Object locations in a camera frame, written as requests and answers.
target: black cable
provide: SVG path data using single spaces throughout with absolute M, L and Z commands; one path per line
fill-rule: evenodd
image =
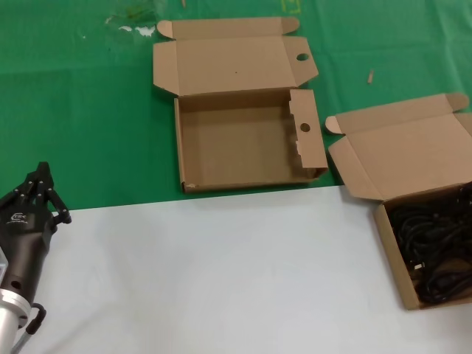
M 399 206 L 389 219 L 421 301 L 446 302 L 472 288 L 472 184 L 453 195 Z
M 43 305 L 37 303 L 33 303 L 31 307 L 38 309 L 38 314 L 36 314 L 36 317 L 29 323 L 29 325 L 27 325 L 25 329 L 26 333 L 32 336 L 38 331 L 39 327 L 43 323 L 43 320 L 46 317 L 46 310 L 44 309 Z

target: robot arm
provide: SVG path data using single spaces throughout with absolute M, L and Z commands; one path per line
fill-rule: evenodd
M 51 205 L 58 214 L 54 216 Z M 69 210 L 54 191 L 47 162 L 0 199 L 0 354 L 17 353 L 35 333 L 46 311 L 34 304 L 44 259 L 58 224 L 71 223 Z M 13 348 L 16 332 L 38 308 L 25 335 Z

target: cardboard box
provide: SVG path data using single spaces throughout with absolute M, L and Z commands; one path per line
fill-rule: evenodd
M 387 212 L 426 201 L 472 181 L 472 114 L 464 94 L 438 94 L 328 117 L 326 128 L 346 136 L 330 155 L 350 194 L 381 201 L 375 222 L 405 307 L 431 308 L 418 299 Z M 472 302 L 472 294 L 442 304 Z
M 175 99 L 185 192 L 308 183 L 327 170 L 296 18 L 160 21 L 154 84 Z

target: white surface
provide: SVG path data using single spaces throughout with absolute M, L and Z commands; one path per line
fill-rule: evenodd
M 403 309 L 371 208 L 331 187 L 76 211 L 23 353 L 470 353 L 470 305 Z

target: green mat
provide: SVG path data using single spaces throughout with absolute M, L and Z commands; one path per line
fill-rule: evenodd
M 472 94 L 472 0 L 187 0 L 186 9 L 181 0 L 3 0 L 0 195 L 47 160 L 71 209 L 194 198 L 179 186 L 172 96 L 152 84 L 152 45 L 164 39 L 135 27 L 273 15 L 301 21 L 297 34 L 319 67 L 309 87 L 322 122 L 395 100 Z M 335 139 L 325 135 L 325 146 Z M 311 187 L 336 183 L 328 173 Z

